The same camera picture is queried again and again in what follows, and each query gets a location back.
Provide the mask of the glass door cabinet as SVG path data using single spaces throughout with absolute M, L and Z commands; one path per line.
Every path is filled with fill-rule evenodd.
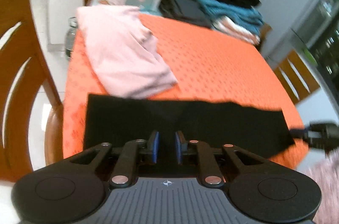
M 295 33 L 305 56 L 338 100 L 338 0 L 318 0 Z

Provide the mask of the water bottle on floor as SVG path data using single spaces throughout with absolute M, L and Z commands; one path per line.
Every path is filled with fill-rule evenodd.
M 68 59 L 71 59 L 75 36 L 76 36 L 77 29 L 78 29 L 78 22 L 77 22 L 76 17 L 70 17 L 68 19 L 68 25 L 69 25 L 69 28 L 65 36 L 64 48 L 65 48 L 65 55 L 67 56 Z

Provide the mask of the light pink folded cloth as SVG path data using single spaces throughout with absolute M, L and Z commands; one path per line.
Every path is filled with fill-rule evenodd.
M 213 26 L 215 27 L 215 29 L 217 29 L 220 32 L 223 32 L 234 38 L 238 38 L 254 46 L 257 46 L 260 44 L 259 35 L 248 31 L 247 29 L 245 29 L 244 27 L 240 25 L 237 25 L 230 18 L 226 16 L 218 18 L 216 21 L 214 21 Z

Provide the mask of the purple fluffy sleeve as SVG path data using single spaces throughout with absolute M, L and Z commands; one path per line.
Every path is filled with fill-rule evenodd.
M 321 205 L 314 217 L 315 223 L 338 224 L 338 154 L 332 154 L 324 161 L 306 171 L 320 187 Z

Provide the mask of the near wooden chair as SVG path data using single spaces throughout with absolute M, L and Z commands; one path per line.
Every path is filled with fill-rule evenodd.
M 45 129 L 46 164 L 63 159 L 63 103 L 41 49 L 29 0 L 1 0 L 1 180 L 33 171 L 29 120 L 42 87 L 51 104 Z

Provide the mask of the orange floral table mat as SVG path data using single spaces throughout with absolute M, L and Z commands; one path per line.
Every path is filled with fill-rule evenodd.
M 89 94 L 105 94 L 87 56 L 85 38 L 118 28 L 107 7 L 80 7 L 79 30 L 68 68 L 63 119 L 63 156 L 83 150 Z M 155 100 L 231 101 L 265 110 L 281 110 L 289 128 L 303 123 L 278 78 L 254 46 L 225 34 L 184 22 L 138 14 L 157 38 L 157 51 L 178 80 Z

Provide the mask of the black garment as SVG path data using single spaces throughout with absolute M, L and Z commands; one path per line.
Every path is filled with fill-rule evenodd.
M 152 101 L 90 94 L 87 104 L 83 148 L 103 142 L 114 148 L 128 141 L 147 140 L 157 131 L 157 163 L 141 167 L 140 173 L 174 177 L 191 168 L 178 165 L 175 133 L 186 140 L 199 140 L 212 148 L 233 144 L 265 159 L 294 145 L 282 111 L 243 107 L 232 102 Z

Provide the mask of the blue knitted sweater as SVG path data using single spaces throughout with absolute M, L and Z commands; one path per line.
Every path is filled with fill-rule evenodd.
M 260 29 L 264 25 L 262 15 L 255 8 L 242 8 L 217 0 L 196 0 L 196 2 L 211 21 L 226 16 L 255 35 L 260 34 Z

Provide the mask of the right side wooden chair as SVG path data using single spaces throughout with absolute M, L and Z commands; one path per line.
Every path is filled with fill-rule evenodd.
M 278 64 L 274 73 L 294 105 L 320 88 L 320 84 L 294 50 Z

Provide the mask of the dark grey folded clothes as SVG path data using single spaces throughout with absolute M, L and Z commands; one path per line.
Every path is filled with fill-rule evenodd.
M 211 21 L 194 0 L 162 0 L 159 7 L 163 17 L 210 29 Z

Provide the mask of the pink folded garment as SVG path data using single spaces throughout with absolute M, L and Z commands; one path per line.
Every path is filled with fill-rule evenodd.
M 138 7 L 80 7 L 76 18 L 91 67 L 110 95 L 147 98 L 177 84 Z

